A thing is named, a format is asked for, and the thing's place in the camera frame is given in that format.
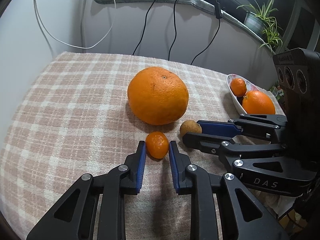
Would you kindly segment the right gloved hand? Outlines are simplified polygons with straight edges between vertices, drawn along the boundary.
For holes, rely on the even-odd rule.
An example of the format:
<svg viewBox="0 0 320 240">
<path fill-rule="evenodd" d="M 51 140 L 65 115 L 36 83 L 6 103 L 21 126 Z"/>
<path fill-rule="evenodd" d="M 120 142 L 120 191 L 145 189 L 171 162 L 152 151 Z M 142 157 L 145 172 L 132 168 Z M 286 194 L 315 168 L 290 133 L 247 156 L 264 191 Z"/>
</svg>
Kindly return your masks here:
<svg viewBox="0 0 320 240">
<path fill-rule="evenodd" d="M 272 215 L 279 218 L 293 207 L 296 197 L 260 192 L 259 199 Z"/>
</svg>

